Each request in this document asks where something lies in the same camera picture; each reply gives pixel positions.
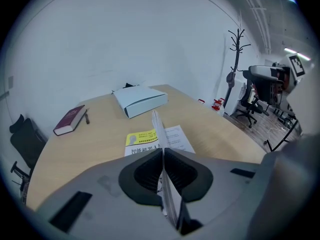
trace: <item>book cover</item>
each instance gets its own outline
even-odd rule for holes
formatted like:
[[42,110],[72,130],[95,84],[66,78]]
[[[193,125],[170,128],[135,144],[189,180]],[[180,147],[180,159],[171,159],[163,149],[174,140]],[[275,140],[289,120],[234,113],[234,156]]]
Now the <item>book cover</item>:
[[80,112],[80,110],[84,107],[85,105],[82,106],[77,106],[71,110],[69,110],[65,116],[60,120],[60,122],[56,125],[54,129],[59,129],[65,126],[71,125],[72,121],[76,117],[76,115]]

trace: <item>table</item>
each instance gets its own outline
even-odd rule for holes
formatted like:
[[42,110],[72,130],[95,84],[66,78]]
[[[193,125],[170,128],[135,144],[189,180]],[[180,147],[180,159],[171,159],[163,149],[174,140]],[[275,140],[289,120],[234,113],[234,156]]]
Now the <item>table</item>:
[[[180,125],[197,156],[262,161],[265,151],[212,109],[169,85],[152,88],[168,94],[168,103],[156,108],[164,127]],[[26,200],[32,210],[86,169],[123,157],[128,134],[153,129],[151,111],[129,119],[112,94],[82,104],[90,124],[82,119],[74,132],[52,134],[36,163]]]

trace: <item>box lid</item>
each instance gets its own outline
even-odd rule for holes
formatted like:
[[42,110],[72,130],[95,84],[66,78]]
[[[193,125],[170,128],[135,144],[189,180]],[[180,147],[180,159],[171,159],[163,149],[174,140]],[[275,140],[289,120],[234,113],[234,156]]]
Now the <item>box lid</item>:
[[149,99],[156,96],[165,95],[165,92],[151,89],[146,86],[133,86],[116,90],[113,93],[122,109],[130,106],[133,103]]

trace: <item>ceiling pipe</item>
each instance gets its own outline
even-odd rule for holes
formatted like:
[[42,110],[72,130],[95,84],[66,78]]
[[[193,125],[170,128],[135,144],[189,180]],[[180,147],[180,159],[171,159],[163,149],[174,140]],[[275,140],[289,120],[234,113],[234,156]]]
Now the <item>ceiling pipe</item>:
[[[246,0],[246,1],[249,4],[250,8],[255,8],[256,7],[252,0]],[[264,28],[262,26],[262,20],[260,18],[260,15],[256,12],[256,10],[252,10],[252,12],[253,12],[253,16],[254,16],[254,18],[256,20],[256,23],[258,25],[258,28],[259,28],[261,36],[262,36],[262,41],[263,41],[263,44],[264,44],[265,53],[269,54],[269,47],[267,45],[267,37],[266,37],[265,30],[264,30]]]
[[[263,7],[262,3],[260,0],[255,0],[258,4],[258,6],[260,8]],[[261,10],[261,13],[262,13],[262,18],[263,18],[263,21],[264,21],[264,26],[265,26],[265,30],[266,30],[266,38],[267,38],[267,42],[268,42],[268,48],[269,48],[269,51],[271,50],[271,40],[270,40],[270,33],[269,33],[269,26],[268,26],[268,22],[267,22],[267,17],[266,17],[266,14],[264,12],[264,10]]]

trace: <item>chair base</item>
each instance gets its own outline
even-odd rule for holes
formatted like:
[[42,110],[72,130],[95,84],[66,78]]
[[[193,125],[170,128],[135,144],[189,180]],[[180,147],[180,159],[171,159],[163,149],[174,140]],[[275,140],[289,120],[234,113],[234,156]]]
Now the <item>chair base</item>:
[[237,109],[236,111],[240,111],[241,114],[238,114],[235,118],[238,118],[238,117],[246,117],[246,118],[248,118],[249,123],[250,123],[250,124],[249,124],[249,128],[252,127],[252,121],[251,121],[251,119],[253,119],[253,123],[254,123],[254,124],[257,123],[257,120],[256,120],[252,115],[250,115],[250,110],[243,111],[243,110],[241,110],[241,109]]

